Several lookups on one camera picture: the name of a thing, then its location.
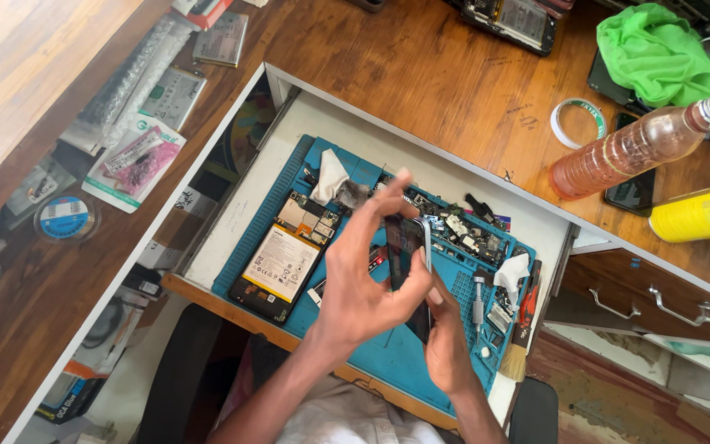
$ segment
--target forearm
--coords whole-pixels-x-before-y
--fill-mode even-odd
[[[500,423],[489,407],[487,395],[479,384],[478,377],[473,376],[475,381],[468,384],[467,388],[448,397],[456,411],[461,437],[467,444],[508,444]]]
[[[307,335],[273,376],[221,423],[207,444],[275,442],[305,395],[331,367],[330,353]]]

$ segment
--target wooden brush handle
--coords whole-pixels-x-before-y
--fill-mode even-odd
[[[531,325],[533,316],[536,315],[536,302],[539,299],[539,284],[541,283],[541,261],[538,259],[533,261],[533,267],[530,268],[530,277],[528,277],[528,290],[525,295],[525,300],[519,306],[517,317],[517,326],[514,328],[514,333],[511,336],[511,342],[519,345],[522,348],[528,347],[530,341]]]

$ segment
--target brush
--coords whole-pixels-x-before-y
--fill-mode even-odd
[[[508,344],[506,352],[503,353],[503,361],[500,363],[500,374],[517,382],[525,379],[526,356],[530,337],[533,335],[531,325],[533,316],[536,314],[536,302],[539,298],[540,284],[541,261],[536,260],[533,261],[533,267],[530,268],[525,300],[519,306],[517,326],[511,333],[511,343]]]

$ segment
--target screwdriver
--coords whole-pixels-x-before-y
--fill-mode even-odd
[[[484,300],[481,299],[481,285],[485,280],[480,276],[474,276],[473,281],[476,283],[476,298],[473,300],[473,325],[476,326],[476,346],[478,346],[481,339],[481,324],[484,323]]]

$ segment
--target person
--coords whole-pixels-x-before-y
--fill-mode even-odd
[[[319,318],[301,344],[250,399],[210,435],[207,444],[267,442],[442,443],[429,423],[330,376],[366,340],[409,319],[426,298],[435,318],[424,355],[431,380],[456,411],[468,444],[508,443],[470,363],[459,304],[426,252],[412,257],[397,291],[375,282],[367,268],[369,244],[381,217],[418,216],[403,198],[412,175],[402,169],[350,218],[326,254],[327,287]]]

